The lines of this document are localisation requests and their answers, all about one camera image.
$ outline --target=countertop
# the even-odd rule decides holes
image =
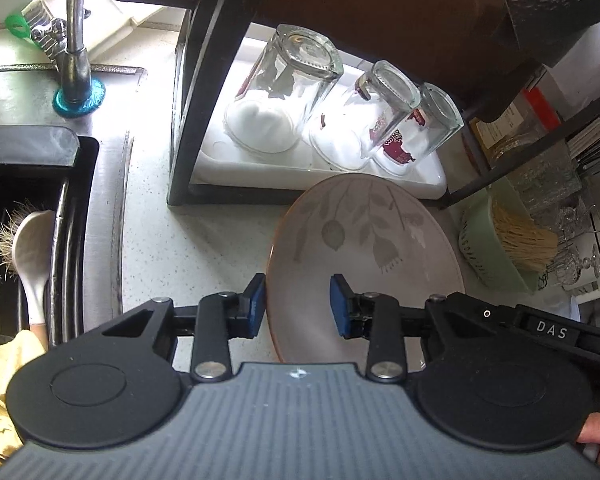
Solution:
[[[168,30],[137,28],[98,59],[147,70],[132,122],[134,145],[123,228],[125,310],[155,296],[170,296],[176,305],[188,305],[220,290],[243,290],[254,273],[266,269],[274,231],[286,211],[283,206],[256,205],[167,207],[177,36]],[[35,47],[0,30],[0,65],[45,61]],[[443,146],[439,156],[451,189],[474,176],[459,138]],[[491,303],[538,308],[563,298],[564,294],[551,291],[531,298],[487,290],[458,252],[458,207],[431,212],[456,251],[468,294]],[[179,342],[176,368],[187,368],[191,344],[192,338]],[[234,368],[243,361],[276,360],[266,319],[256,339],[232,340],[230,347]]]

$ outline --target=gray ribbed surface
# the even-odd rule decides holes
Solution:
[[[582,480],[600,471],[569,446],[504,455],[456,442],[401,388],[347,364],[245,364],[231,381],[194,388],[147,438],[90,453],[27,444],[0,468],[0,480],[406,478]]]

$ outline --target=floral plate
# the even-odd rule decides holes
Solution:
[[[267,266],[267,317],[281,361],[356,362],[368,342],[338,336],[329,280],[341,273],[354,292],[394,296],[423,307],[431,294],[464,292],[456,256],[424,206],[382,178],[349,173],[313,186],[286,213]],[[421,367],[408,338],[410,370]]]

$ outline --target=beige rag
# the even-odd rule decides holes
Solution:
[[[22,446],[4,405],[7,385],[20,368],[44,352],[38,338],[29,330],[22,330],[13,341],[0,345],[0,455],[2,456],[9,456]]]

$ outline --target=black circular disc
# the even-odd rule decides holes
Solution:
[[[6,395],[20,436],[97,449],[139,438],[164,421],[180,399],[177,372],[149,349],[121,339],[81,346],[78,338],[21,368]]]
[[[554,352],[498,336],[432,362],[417,398],[430,420],[459,440],[529,452],[573,441],[589,414],[591,390],[584,374]]]

